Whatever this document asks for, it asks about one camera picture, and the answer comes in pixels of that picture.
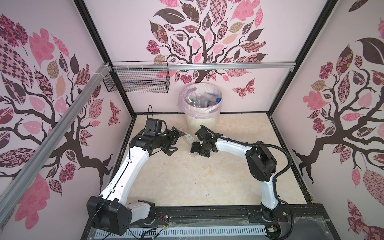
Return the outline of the blue label blue cap bottle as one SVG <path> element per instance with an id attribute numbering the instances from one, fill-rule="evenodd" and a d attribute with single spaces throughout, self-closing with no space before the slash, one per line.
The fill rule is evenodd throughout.
<path id="1" fill-rule="evenodd" d="M 189 153 L 189 156 L 191 156 L 192 158 L 196 158 L 198 155 L 198 153 Z"/>

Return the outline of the green label clear bottle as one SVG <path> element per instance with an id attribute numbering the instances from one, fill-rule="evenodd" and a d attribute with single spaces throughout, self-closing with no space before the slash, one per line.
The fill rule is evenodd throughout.
<path id="1" fill-rule="evenodd" d="M 199 98 L 196 94 L 189 94 L 185 97 L 185 101 L 192 107 L 198 108 L 200 106 Z"/>
<path id="2" fill-rule="evenodd" d="M 188 130 L 179 129 L 179 131 L 181 132 L 180 139 L 182 139 L 187 144 L 192 144 L 196 141 L 195 138 L 188 132 Z"/>

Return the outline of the Fiji red flower bottle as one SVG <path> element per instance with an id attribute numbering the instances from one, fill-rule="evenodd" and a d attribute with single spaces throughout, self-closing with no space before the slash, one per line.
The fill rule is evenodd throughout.
<path id="1" fill-rule="evenodd" d="M 207 98 L 207 100 L 208 100 L 210 103 L 212 103 L 212 104 L 214 104 L 214 105 L 220 103 L 221 100 L 222 100 L 222 98 L 220 98 L 219 96 L 214 95 L 214 94 L 211 94 L 211 93 L 206 93 L 206 98 Z"/>

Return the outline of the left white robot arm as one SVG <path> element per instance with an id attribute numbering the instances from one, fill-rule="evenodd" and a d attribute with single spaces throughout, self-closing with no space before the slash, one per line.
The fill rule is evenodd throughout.
<path id="1" fill-rule="evenodd" d="M 81 237 L 83 240 L 90 236 L 91 229 L 122 236 L 130 224 L 150 216 L 154 203 L 137 201 L 127 207 L 129 192 L 149 157 L 156 150 L 171 156 L 177 151 L 175 144 L 179 137 L 184 135 L 184 132 L 176 128 L 162 134 L 142 130 L 131 140 L 129 154 L 114 178 L 99 196 L 91 196 L 87 202 L 89 219 Z"/>

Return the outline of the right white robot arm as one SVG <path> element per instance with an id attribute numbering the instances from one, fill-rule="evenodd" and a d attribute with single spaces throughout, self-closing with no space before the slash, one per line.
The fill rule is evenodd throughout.
<path id="1" fill-rule="evenodd" d="M 195 135 L 199 140 L 192 144 L 192 154 L 198 153 L 209 158 L 212 152 L 226 152 L 247 160 L 252 177 L 260 185 L 262 217 L 267 222 L 274 221 L 277 218 L 277 208 L 279 206 L 274 182 L 277 160 L 268 147 L 261 141 L 249 144 L 231 140 L 223 135 L 210 133 L 209 130 L 204 128 L 196 131 Z"/>

